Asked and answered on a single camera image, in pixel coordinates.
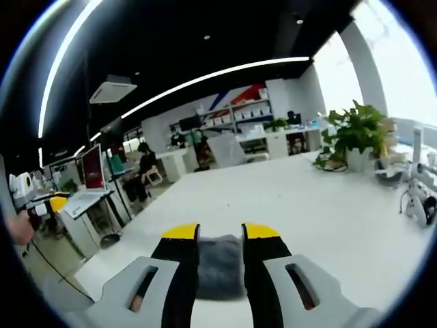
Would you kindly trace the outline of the person's left hand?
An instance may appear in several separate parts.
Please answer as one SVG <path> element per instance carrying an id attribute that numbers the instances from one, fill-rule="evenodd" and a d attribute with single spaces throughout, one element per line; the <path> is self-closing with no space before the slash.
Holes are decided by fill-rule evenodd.
<path id="1" fill-rule="evenodd" d="M 7 220 L 6 226 L 15 245 L 26 245 L 33 238 L 35 230 L 29 219 L 28 211 L 22 210 L 14 218 Z"/>

